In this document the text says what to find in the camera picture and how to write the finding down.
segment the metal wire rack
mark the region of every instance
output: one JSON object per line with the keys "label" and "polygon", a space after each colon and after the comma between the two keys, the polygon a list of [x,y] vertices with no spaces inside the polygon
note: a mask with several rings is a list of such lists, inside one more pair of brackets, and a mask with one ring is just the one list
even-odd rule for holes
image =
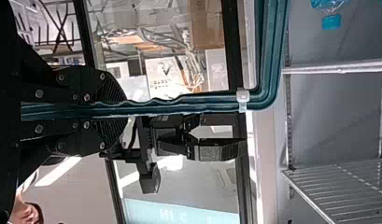
{"label": "metal wire rack", "polygon": [[382,159],[282,174],[329,223],[382,223]]}

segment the sign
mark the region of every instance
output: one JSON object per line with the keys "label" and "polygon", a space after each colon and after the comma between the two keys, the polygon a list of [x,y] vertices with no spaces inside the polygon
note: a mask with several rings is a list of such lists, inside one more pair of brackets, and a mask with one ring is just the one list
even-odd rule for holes
{"label": "sign", "polygon": [[239,224],[236,213],[124,199],[129,224]]}

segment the shelf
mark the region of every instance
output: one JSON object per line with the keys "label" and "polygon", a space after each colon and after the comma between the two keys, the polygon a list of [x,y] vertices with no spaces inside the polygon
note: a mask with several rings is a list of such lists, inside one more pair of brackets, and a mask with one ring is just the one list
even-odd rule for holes
{"label": "shelf", "polygon": [[382,223],[382,159],[282,175],[328,223]]}

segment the cardboard box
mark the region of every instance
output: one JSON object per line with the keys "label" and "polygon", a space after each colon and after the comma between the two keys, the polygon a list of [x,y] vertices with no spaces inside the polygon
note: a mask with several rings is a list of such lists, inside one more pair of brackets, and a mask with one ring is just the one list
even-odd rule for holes
{"label": "cardboard box", "polygon": [[225,48],[220,0],[188,0],[188,14],[195,49]]}

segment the bolt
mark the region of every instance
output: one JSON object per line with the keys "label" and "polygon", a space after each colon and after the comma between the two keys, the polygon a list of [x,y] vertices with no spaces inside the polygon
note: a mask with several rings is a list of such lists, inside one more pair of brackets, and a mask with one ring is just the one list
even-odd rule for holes
{"label": "bolt", "polygon": [[38,99],[42,98],[43,97],[43,91],[42,90],[37,90],[35,92],[35,97],[38,98]]}
{"label": "bolt", "polygon": [[65,75],[61,74],[59,75],[59,81],[64,81],[65,80]]}
{"label": "bolt", "polygon": [[43,126],[38,124],[35,126],[35,133],[42,133],[43,132]]}
{"label": "bolt", "polygon": [[11,143],[10,146],[12,148],[18,148],[19,147],[19,144],[18,143]]}
{"label": "bolt", "polygon": [[104,142],[100,143],[100,149],[104,149],[104,148],[106,148],[106,143]]}
{"label": "bolt", "polygon": [[91,127],[91,123],[90,122],[86,121],[86,122],[83,123],[83,128],[84,129],[89,129],[90,127]]}
{"label": "bolt", "polygon": [[59,145],[57,146],[57,148],[59,148],[59,149],[63,149],[63,148],[64,148],[64,143],[59,143]]}
{"label": "bolt", "polygon": [[90,96],[88,93],[86,93],[86,94],[83,96],[83,100],[84,100],[85,102],[89,102],[89,101],[91,100],[91,96]]}

